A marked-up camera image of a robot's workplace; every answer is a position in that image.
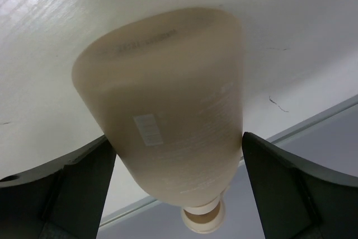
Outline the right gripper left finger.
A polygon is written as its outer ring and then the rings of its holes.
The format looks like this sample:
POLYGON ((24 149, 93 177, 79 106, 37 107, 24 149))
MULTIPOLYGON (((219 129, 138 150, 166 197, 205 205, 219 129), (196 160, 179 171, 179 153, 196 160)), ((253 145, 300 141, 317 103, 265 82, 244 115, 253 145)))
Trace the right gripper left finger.
POLYGON ((96 238, 116 152, 105 136, 1 179, 1 238, 96 238))

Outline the beige squeeze bottle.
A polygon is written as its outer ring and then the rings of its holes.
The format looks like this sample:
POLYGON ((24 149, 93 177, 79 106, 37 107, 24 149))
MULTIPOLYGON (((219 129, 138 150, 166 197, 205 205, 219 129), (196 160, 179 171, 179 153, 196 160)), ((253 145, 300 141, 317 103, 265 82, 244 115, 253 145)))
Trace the beige squeeze bottle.
POLYGON ((217 230, 223 194, 167 186, 205 149, 242 147, 243 49, 239 20, 185 8, 109 32, 76 59, 73 85, 136 183, 181 210, 196 233, 217 230))

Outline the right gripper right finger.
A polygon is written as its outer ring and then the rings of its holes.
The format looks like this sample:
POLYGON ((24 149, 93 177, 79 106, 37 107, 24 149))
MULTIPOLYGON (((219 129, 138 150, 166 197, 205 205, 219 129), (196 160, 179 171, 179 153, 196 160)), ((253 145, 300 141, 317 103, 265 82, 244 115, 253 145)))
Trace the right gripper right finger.
POLYGON ((242 150, 266 238, 357 238, 357 177, 249 132, 242 150))

